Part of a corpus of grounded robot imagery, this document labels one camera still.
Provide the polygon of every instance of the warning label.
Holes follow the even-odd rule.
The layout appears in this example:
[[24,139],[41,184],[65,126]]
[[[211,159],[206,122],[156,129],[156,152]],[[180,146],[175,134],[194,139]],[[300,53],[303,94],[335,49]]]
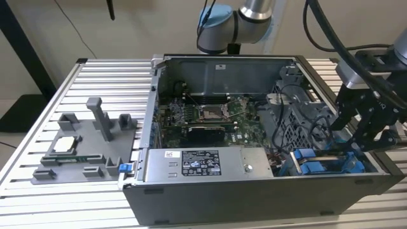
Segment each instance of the warning label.
[[183,151],[184,176],[222,175],[218,150]]

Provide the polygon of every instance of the slotted metal surface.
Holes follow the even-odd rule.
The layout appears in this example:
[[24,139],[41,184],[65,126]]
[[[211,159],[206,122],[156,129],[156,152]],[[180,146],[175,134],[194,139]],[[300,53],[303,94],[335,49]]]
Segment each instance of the slotted metal surface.
[[[338,92],[340,79],[335,64],[328,59],[308,61],[334,92]],[[89,60],[87,64],[75,66],[56,97],[0,172],[0,227],[142,228],[126,197],[117,191],[116,182],[33,186],[29,179],[59,130],[56,120],[60,114],[75,112],[80,119],[93,118],[84,108],[89,96],[101,97],[103,109],[109,117],[130,113],[139,120],[132,154],[138,155],[151,77],[150,60]],[[407,173],[407,150],[399,149],[387,154]],[[340,216],[179,228],[382,229],[406,228],[406,225],[407,179],[386,194],[364,197]]]

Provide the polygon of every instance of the cable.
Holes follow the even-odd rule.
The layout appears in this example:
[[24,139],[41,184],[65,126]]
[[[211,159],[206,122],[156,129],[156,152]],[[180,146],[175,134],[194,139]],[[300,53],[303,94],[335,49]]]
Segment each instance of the cable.
[[199,49],[199,45],[198,45],[198,41],[199,41],[199,38],[200,38],[200,36],[202,36],[202,33],[203,33],[203,31],[204,31],[204,25],[206,25],[206,23],[208,22],[208,19],[210,19],[210,16],[211,16],[211,13],[212,13],[212,8],[214,8],[214,5],[215,5],[215,2],[216,2],[216,0],[214,0],[212,1],[212,4],[211,4],[211,7],[210,7],[210,9],[208,9],[208,11],[207,11],[207,13],[206,13],[206,15],[204,15],[204,17],[203,17],[203,21],[202,21],[202,26],[198,24],[198,27],[199,27],[199,31],[198,31],[198,37],[196,37],[196,48]]
[[362,77],[362,79],[367,83],[370,89],[372,91],[376,91],[379,93],[380,97],[383,97],[387,100],[387,102],[391,103],[391,105],[399,107],[403,110],[403,112],[406,112],[407,103],[396,95],[396,93],[390,89],[391,88],[390,83],[384,80],[379,80],[370,74],[370,72],[364,69],[364,67],[362,66],[359,61],[350,54],[346,47],[343,46],[343,44],[335,34],[335,31],[331,27],[331,24],[326,18],[326,15],[322,11],[318,0],[307,0],[307,3],[310,4],[310,8],[315,15],[319,26],[326,34],[326,37],[328,38],[328,40],[334,46],[334,49],[336,50],[336,52],[340,55],[344,62],[348,64],[350,68],[352,68],[352,70],[356,72],[356,74]]
[[77,29],[76,29],[76,27],[75,27],[75,25],[73,25],[73,22],[71,21],[71,19],[69,19],[68,15],[65,14],[65,12],[64,12],[64,10],[63,10],[61,6],[59,5],[59,3],[57,3],[57,1],[56,1],[56,0],[53,0],[53,1],[55,1],[56,5],[57,5],[59,9],[61,10],[61,12],[63,12],[63,14],[64,14],[65,18],[68,19],[68,21],[69,21],[69,23],[71,23],[71,25],[72,25],[72,27],[73,27],[73,29],[75,29],[75,31],[76,31],[76,33],[77,33],[77,35],[79,35],[79,38],[81,39],[81,42],[83,42],[84,46],[85,46],[85,47],[88,48],[88,50],[91,51],[91,53],[92,53],[92,55],[93,55],[95,59],[97,59],[97,57],[96,57],[96,55],[95,55],[95,53],[93,53],[92,49],[89,48],[89,46],[88,46],[88,45],[87,45],[87,43],[84,42],[84,40],[83,40],[83,38],[81,38],[81,34],[79,33],[79,31],[77,31]]
[[206,9],[207,4],[208,4],[208,0],[204,0],[203,11],[202,11],[202,15],[199,16],[199,22],[198,22],[198,27],[196,27],[196,35],[199,34],[199,26],[202,24],[204,9]]
[[[320,46],[316,43],[316,41],[314,40],[314,38],[311,36],[311,33],[310,33],[310,30],[308,30],[307,11],[308,11],[308,2],[306,1],[304,10],[303,10],[303,27],[304,27],[306,35],[307,35],[307,38],[308,38],[310,42],[312,43],[315,48],[318,48],[319,50],[322,50],[324,52],[336,52],[335,49],[330,49],[330,48],[326,48],[326,47]],[[390,46],[391,45],[388,45],[388,44],[367,44],[367,45],[359,45],[359,46],[348,47],[346,49],[348,51],[352,51],[352,50],[370,49],[370,48],[388,48]]]
[[326,121],[326,128],[327,128],[327,130],[328,130],[328,136],[327,136],[327,138],[328,138],[328,140],[330,140],[331,142],[334,142],[334,141],[335,141],[335,138],[334,138],[334,133],[332,133],[332,129],[331,129],[331,123],[330,123],[328,118],[327,118],[326,116],[323,116],[323,115],[318,116],[318,117],[314,119],[314,122],[312,122],[312,124],[311,124],[311,128],[310,128],[310,130],[308,130],[308,141],[310,141],[310,142],[314,142],[314,141],[312,141],[314,129],[318,127],[318,121],[319,121],[320,119],[323,119],[323,120]]
[[0,142],[0,144],[3,144],[3,145],[5,145],[5,146],[8,146],[8,147],[11,147],[11,148],[17,149],[17,147],[15,147],[15,146],[12,146],[11,144],[7,144],[7,143],[4,143],[4,142]]
[[280,115],[279,115],[278,126],[276,126],[276,128],[274,130],[274,133],[272,133],[272,136],[271,136],[271,143],[272,143],[274,147],[278,149],[279,152],[288,155],[288,152],[275,142],[275,137],[276,137],[278,131],[279,131],[279,129],[282,127],[282,123],[283,123],[283,116],[284,116],[284,102],[283,102],[283,97],[282,97],[282,94],[280,94]]

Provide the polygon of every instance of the gray bracket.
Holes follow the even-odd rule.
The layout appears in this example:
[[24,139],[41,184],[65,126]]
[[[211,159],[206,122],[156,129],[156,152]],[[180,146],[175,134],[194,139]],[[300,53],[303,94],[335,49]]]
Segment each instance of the gray bracket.
[[[99,102],[96,112],[103,112],[97,107],[100,108]],[[79,121],[71,113],[61,115],[59,121],[61,129],[40,160],[41,165],[33,173],[32,184],[117,180],[119,166],[130,162],[136,120],[130,114],[122,114],[119,119],[112,120],[104,116],[101,122],[109,125],[111,141],[105,141],[103,131],[95,129],[92,120]],[[68,152],[55,152],[57,140],[68,136],[76,139],[73,147]]]
[[100,130],[103,138],[107,142],[109,142],[113,139],[113,135],[109,132],[109,118],[108,114],[103,113],[103,110],[100,108],[101,105],[101,99],[99,97],[92,97],[88,99],[87,107],[92,111],[95,115],[95,127]]

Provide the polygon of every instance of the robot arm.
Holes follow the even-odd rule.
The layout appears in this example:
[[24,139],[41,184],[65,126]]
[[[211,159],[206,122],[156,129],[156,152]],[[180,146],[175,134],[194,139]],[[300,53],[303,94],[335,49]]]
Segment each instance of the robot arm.
[[271,0],[247,0],[239,10],[228,5],[203,9],[198,49],[207,54],[226,52],[231,43],[256,43],[271,27]]
[[[359,51],[355,57],[371,75],[383,81],[383,84],[388,84],[390,90],[407,101],[407,29],[387,50]],[[407,138],[402,126],[407,115],[404,110],[382,100],[382,95],[370,89],[360,75],[343,60],[338,64],[336,72],[343,85],[336,99],[339,117],[331,126],[332,130],[340,130],[351,118],[360,115],[360,122],[347,146],[355,142],[364,151],[406,146]]]

